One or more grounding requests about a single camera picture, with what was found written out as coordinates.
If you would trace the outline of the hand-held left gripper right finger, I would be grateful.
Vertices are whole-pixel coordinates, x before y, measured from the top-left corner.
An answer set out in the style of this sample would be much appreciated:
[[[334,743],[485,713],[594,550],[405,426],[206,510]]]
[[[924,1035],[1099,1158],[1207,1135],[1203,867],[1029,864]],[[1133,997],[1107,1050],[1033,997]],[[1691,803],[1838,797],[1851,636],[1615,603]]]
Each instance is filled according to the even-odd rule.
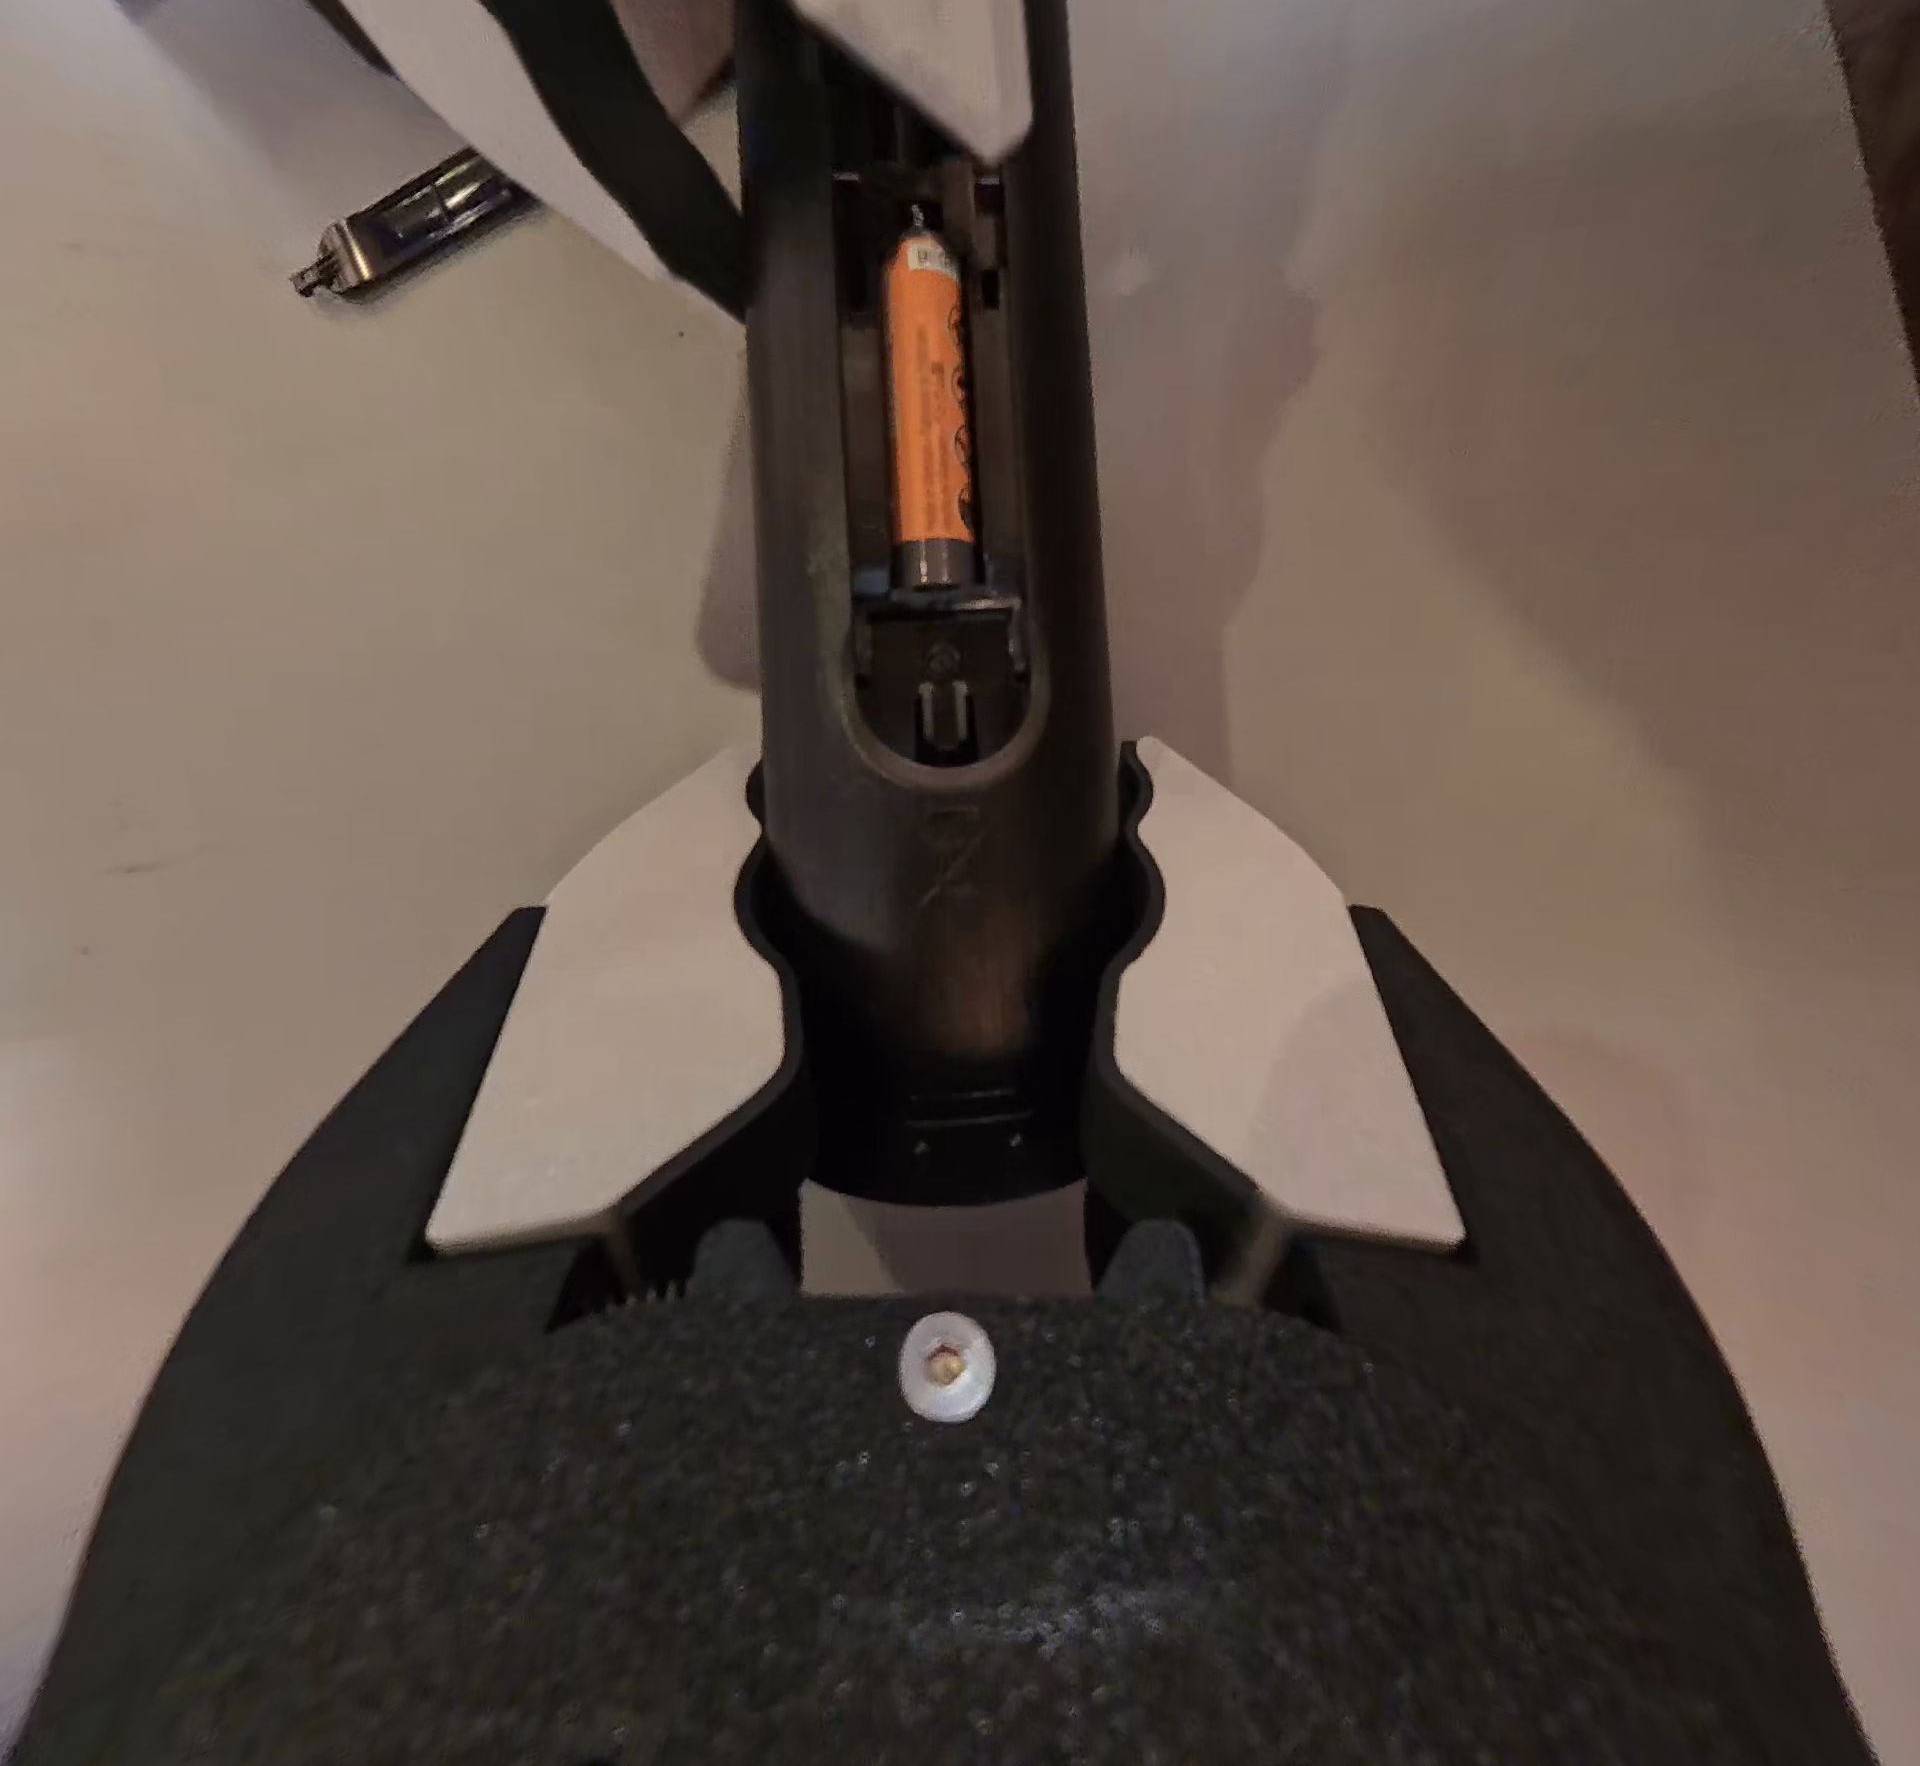
[[[1121,751],[1133,889],[1096,994],[1080,1153],[1118,1218],[1183,1225],[1219,1299],[1313,1238],[1452,1257],[1467,1225],[1321,864],[1161,738]]]

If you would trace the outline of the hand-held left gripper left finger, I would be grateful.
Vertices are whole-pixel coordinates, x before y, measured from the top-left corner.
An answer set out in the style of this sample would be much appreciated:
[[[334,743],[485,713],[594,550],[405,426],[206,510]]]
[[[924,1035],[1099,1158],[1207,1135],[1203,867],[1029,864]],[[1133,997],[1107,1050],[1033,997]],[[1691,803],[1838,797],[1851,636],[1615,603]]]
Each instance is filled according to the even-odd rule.
[[[711,1227],[798,1218],[813,1130],[794,976],[750,927],[759,751],[656,795],[542,902],[427,1214],[437,1260],[606,1239],[628,1283]]]

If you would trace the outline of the black battery cover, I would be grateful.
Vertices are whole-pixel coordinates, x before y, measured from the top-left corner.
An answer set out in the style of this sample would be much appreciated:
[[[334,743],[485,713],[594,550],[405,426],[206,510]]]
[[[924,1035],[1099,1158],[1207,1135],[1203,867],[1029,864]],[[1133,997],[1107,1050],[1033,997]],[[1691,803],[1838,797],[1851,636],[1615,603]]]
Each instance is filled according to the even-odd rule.
[[[291,287],[301,299],[366,299],[533,206],[535,196],[521,184],[464,146],[372,206],[329,222]]]

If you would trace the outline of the black remote control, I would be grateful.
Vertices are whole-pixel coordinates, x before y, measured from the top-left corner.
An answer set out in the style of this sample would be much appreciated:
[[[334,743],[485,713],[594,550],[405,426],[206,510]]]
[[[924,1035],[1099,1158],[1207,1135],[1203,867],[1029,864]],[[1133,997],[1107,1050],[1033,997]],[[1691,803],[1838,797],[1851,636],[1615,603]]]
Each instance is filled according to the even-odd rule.
[[[1068,0],[1025,0],[1036,122],[986,166],[783,0],[738,0],[764,693],[757,911],[800,1001],[815,1175],[881,1203],[1080,1177],[1119,754]],[[962,586],[896,554],[883,266],[962,277]]]

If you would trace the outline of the orange battery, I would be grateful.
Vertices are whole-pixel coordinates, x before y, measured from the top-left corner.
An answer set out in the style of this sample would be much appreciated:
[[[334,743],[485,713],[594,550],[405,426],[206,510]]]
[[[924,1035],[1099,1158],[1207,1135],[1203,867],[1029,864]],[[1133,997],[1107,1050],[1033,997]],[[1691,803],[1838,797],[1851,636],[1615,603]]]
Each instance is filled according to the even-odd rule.
[[[914,211],[881,277],[892,576],[905,593],[977,579],[965,302],[959,258]]]

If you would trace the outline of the grey desk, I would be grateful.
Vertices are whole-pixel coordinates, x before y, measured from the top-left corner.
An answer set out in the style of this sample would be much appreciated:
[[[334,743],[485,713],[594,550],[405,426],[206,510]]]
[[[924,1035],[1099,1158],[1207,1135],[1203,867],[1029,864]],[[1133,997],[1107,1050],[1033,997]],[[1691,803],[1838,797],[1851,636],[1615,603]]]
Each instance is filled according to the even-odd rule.
[[[1118,714],[1613,1165],[1917,1762],[1917,398],[1820,0],[1072,0]],[[301,0],[2,0],[4,1740],[197,1289],[756,723],[740,343]]]

